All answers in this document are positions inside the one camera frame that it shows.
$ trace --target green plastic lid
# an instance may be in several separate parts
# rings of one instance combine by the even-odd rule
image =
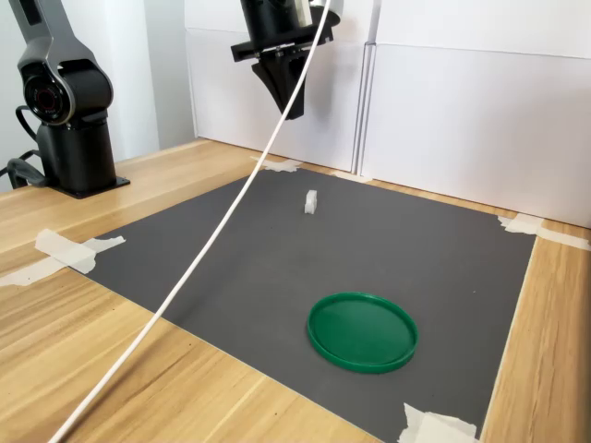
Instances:
[[[308,336],[330,362],[371,374],[405,365],[418,342],[413,319],[369,293],[336,293],[317,302],[308,316]]]

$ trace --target small white block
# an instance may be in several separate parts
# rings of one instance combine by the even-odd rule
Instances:
[[[318,193],[314,190],[309,190],[306,194],[306,205],[304,206],[304,213],[314,215],[316,212],[316,205],[318,204]]]

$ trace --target white cable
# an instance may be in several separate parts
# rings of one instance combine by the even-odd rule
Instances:
[[[164,302],[162,303],[162,305],[158,308],[158,310],[156,311],[154,316],[150,319],[150,321],[146,324],[144,329],[141,330],[138,337],[136,337],[136,339],[133,340],[133,342],[129,345],[129,347],[126,349],[126,351],[119,357],[119,359],[111,367],[111,369],[109,369],[107,371],[107,373],[104,375],[104,377],[101,378],[101,381],[99,381],[99,383],[94,387],[94,389],[92,389],[92,391],[89,393],[89,395],[87,395],[86,398],[82,401],[82,403],[78,405],[78,408],[76,408],[76,410],[67,418],[67,420],[64,422],[62,427],[60,427],[57,430],[57,432],[55,433],[55,435],[49,440],[49,443],[58,443],[64,437],[66,432],[74,424],[74,422],[76,422],[78,417],[80,417],[80,415],[84,412],[84,410],[90,404],[90,402],[94,400],[94,398],[98,395],[99,392],[101,392],[101,389],[104,388],[104,385],[106,385],[109,382],[109,380],[111,379],[113,374],[117,371],[117,369],[119,369],[119,367],[131,355],[131,353],[133,353],[136,350],[136,348],[141,343],[141,341],[144,339],[144,337],[146,337],[148,332],[150,332],[150,329],[152,326],[154,326],[154,323],[156,323],[158,318],[160,318],[162,316],[163,312],[171,304],[171,302],[173,301],[173,299],[176,296],[176,293],[178,293],[178,291],[183,287],[183,285],[187,281],[188,277],[191,275],[193,270],[197,267],[197,265],[199,264],[201,259],[205,256],[205,254],[207,254],[207,251],[210,250],[210,247],[213,244],[213,242],[215,242],[215,239],[218,238],[218,235],[220,234],[223,227],[225,226],[225,224],[228,222],[228,220],[232,216],[232,213],[236,209],[236,206],[238,206],[238,203],[240,203],[240,200],[242,200],[242,197],[248,191],[250,184],[252,183],[254,178],[257,176],[260,166],[265,161],[265,157],[267,157],[267,154],[269,153],[271,146],[273,145],[275,139],[277,138],[277,134],[279,133],[279,129],[283,125],[285,118],[287,117],[287,115],[289,114],[289,111],[292,109],[292,106],[294,105],[294,101],[296,100],[297,93],[302,88],[302,84],[304,83],[304,79],[306,78],[306,73],[308,72],[310,62],[312,61],[312,56],[314,55],[314,52],[316,51],[316,47],[318,46],[320,34],[322,32],[322,29],[324,28],[324,23],[326,22],[326,17],[328,16],[330,5],[331,5],[331,0],[326,0],[326,4],[324,5],[324,11],[322,12],[322,18],[320,19],[320,24],[318,26],[318,31],[316,32],[316,36],[314,37],[314,42],[312,43],[312,46],[310,47],[310,53],[308,54],[308,59],[306,60],[306,63],[304,64],[304,69],[302,70],[302,74],[300,75],[299,80],[297,81],[297,84],[295,85],[294,93],[292,94],[291,99],[289,99],[287,106],[285,106],[285,111],[283,111],[283,114],[282,114],[281,118],[279,119],[279,123],[275,127],[275,130],[271,136],[271,139],[269,140],[269,143],[267,144],[267,147],[260,155],[259,161],[257,162],[255,169],[250,174],[250,177],[247,179],[247,182],[244,183],[244,186],[242,186],[240,193],[238,194],[238,196],[236,197],[236,199],[234,200],[234,202],[230,206],[230,209],[225,213],[225,215],[222,218],[222,221],[220,221],[220,224],[218,225],[218,227],[215,228],[215,231],[213,231],[213,234],[211,235],[210,239],[207,241],[207,243],[205,244],[203,249],[201,249],[201,252],[199,252],[199,254],[195,257],[195,259],[193,260],[193,263],[191,263],[191,266],[188,267],[188,269],[185,271],[185,273],[181,277],[181,280],[178,281],[178,283],[175,285],[173,290],[164,299]]]

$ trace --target white panel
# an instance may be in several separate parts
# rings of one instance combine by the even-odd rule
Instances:
[[[591,58],[591,1],[384,0],[378,42]]]
[[[230,45],[244,33],[190,30],[187,50],[199,135],[263,150],[280,118],[271,94],[252,72],[234,63]],[[306,113],[287,121],[276,154],[350,170],[363,44],[320,46],[306,81]]]
[[[381,0],[332,0],[344,2],[341,23],[333,28],[336,40],[365,42],[371,28],[372,13]],[[185,27],[198,30],[247,32],[240,0],[185,0]]]
[[[362,174],[591,227],[591,61],[379,45]]]

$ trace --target white object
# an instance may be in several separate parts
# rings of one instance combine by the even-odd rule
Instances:
[[[501,226],[503,226],[508,233],[529,233],[550,240],[550,242],[591,251],[591,245],[587,239],[568,235],[567,233],[557,233],[550,229],[543,228],[542,223],[544,222],[544,219],[540,219],[539,217],[517,214],[514,219],[499,217],[499,222],[501,222]]]
[[[591,57],[588,0],[388,0],[378,43]]]
[[[308,59],[306,60],[306,63],[304,65],[304,69],[302,70],[302,74],[301,74],[299,80],[297,81],[297,84],[295,85],[295,89],[294,89],[294,92],[292,93],[292,97],[289,99],[287,106],[285,106],[285,110],[284,110],[281,118],[279,119],[279,123],[277,123],[277,126],[275,127],[275,130],[273,131],[271,138],[269,139],[269,143],[267,143],[267,147],[262,152],[262,154],[259,158],[259,161],[257,162],[257,165],[255,166],[255,169],[252,171],[252,173],[248,177],[247,181],[245,182],[244,186],[242,187],[242,189],[238,193],[238,196],[235,198],[234,202],[232,203],[232,205],[230,206],[228,211],[223,216],[222,221],[220,221],[220,224],[217,226],[217,228],[215,228],[215,231],[213,231],[213,234],[211,235],[210,239],[207,241],[207,243],[205,244],[203,249],[201,249],[201,251],[197,254],[197,256],[195,257],[193,262],[190,264],[188,269],[185,271],[185,273],[183,274],[181,279],[176,283],[173,290],[166,296],[162,305],[158,308],[158,310],[155,312],[155,314],[150,319],[150,321],[146,324],[144,329],[141,330],[138,337],[136,337],[136,339],[133,340],[133,342],[129,345],[129,347],[125,350],[125,352],[117,359],[115,364],[107,371],[107,373],[103,376],[103,378],[101,378],[99,383],[90,391],[90,393],[78,405],[78,407],[67,418],[67,420],[64,422],[64,424],[61,425],[61,427],[57,430],[57,432],[54,434],[54,436],[49,440],[49,443],[57,443],[62,439],[62,437],[67,433],[69,428],[74,424],[74,422],[76,422],[78,417],[84,412],[84,410],[87,408],[87,406],[90,404],[90,402],[92,400],[94,400],[94,398],[98,395],[99,392],[101,392],[104,385],[106,385],[109,382],[109,380],[111,379],[113,374],[117,371],[117,369],[119,369],[119,367],[121,367],[121,365],[131,355],[131,353],[133,353],[135,351],[135,349],[138,347],[138,345],[141,343],[141,341],[144,339],[144,337],[146,337],[148,332],[150,332],[150,329],[152,328],[152,326],[154,326],[156,321],[162,316],[163,312],[170,305],[170,303],[174,300],[176,294],[183,287],[183,285],[185,284],[185,282],[187,281],[187,279],[189,278],[191,273],[193,273],[193,270],[200,263],[201,259],[203,257],[205,257],[207,252],[210,250],[211,245],[213,245],[213,242],[215,242],[216,238],[218,237],[218,235],[222,231],[223,227],[225,226],[225,224],[228,222],[228,220],[230,219],[230,217],[234,213],[234,210],[238,206],[238,203],[240,203],[240,201],[242,200],[242,197],[248,191],[250,184],[252,183],[254,178],[257,176],[257,172],[259,171],[260,166],[262,165],[262,163],[265,160],[265,157],[269,153],[269,150],[271,149],[273,142],[277,138],[277,134],[279,133],[279,129],[283,125],[283,122],[285,121],[287,114],[291,110],[291,108],[294,104],[294,101],[296,100],[297,93],[302,88],[302,84],[304,83],[304,79],[306,78],[306,73],[308,71],[308,68],[310,66],[312,59],[314,58],[314,52],[316,51],[316,47],[318,46],[318,41],[320,39],[320,32],[321,32],[322,28],[324,28],[324,23],[326,21],[326,17],[329,12],[330,4],[331,4],[331,0],[327,0],[326,6],[324,7],[324,11],[322,13],[322,18],[320,20],[319,31],[316,33],[316,36],[314,37],[314,42],[312,43],[312,46],[310,47],[310,53],[309,53]]]
[[[96,264],[94,258],[98,253],[121,245],[125,241],[125,238],[119,235],[107,240],[91,238],[83,244],[78,244],[58,233],[44,229],[37,234],[35,248],[49,257],[0,278],[0,287],[10,284],[29,286],[68,266],[86,274],[94,269]]]
[[[316,212],[317,205],[318,192],[310,189],[306,194],[306,204],[304,205],[304,213],[314,215],[314,212]]]
[[[260,157],[250,157],[252,160],[258,161]],[[276,173],[287,172],[294,173],[297,171],[297,166],[302,164],[297,160],[284,160],[283,162],[272,162],[271,160],[265,160],[262,165],[266,170],[275,171]]]
[[[361,173],[591,227],[589,90],[589,60],[378,45]]]
[[[477,443],[476,426],[459,418],[438,413],[422,413],[404,404],[407,428],[398,443]]]

